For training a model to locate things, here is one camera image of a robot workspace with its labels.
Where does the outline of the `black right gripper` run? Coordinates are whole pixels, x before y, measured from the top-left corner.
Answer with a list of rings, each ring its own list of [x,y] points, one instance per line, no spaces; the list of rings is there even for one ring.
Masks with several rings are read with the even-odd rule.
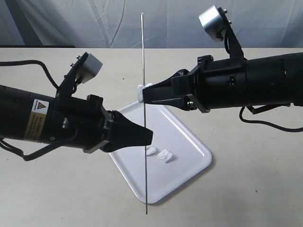
[[[143,102],[168,105],[184,111],[242,107],[248,104],[246,59],[242,57],[214,61],[211,55],[197,58],[191,70],[179,70],[174,76],[143,90]]]

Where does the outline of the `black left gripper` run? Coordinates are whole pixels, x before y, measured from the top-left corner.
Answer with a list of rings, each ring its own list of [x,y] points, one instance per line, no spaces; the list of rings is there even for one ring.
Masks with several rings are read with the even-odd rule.
[[[118,111],[107,111],[103,101],[104,98],[96,95],[88,95],[86,99],[56,96],[54,132],[59,146],[79,148],[91,154],[102,146],[105,152],[113,152],[151,145],[152,130],[130,121]]]

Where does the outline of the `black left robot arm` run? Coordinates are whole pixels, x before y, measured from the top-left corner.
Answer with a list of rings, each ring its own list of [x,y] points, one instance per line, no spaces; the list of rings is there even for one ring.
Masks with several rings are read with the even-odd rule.
[[[12,87],[0,87],[0,136],[4,139],[82,149],[91,154],[100,149],[148,146],[153,132],[119,111],[107,111],[103,98],[45,96]]]

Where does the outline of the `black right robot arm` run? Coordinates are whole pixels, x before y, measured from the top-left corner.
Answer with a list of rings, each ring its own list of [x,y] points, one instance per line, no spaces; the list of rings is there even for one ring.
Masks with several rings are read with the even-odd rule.
[[[202,113],[254,105],[301,106],[303,55],[299,52],[217,61],[205,55],[198,58],[192,70],[179,70],[170,78],[144,88],[143,101]]]

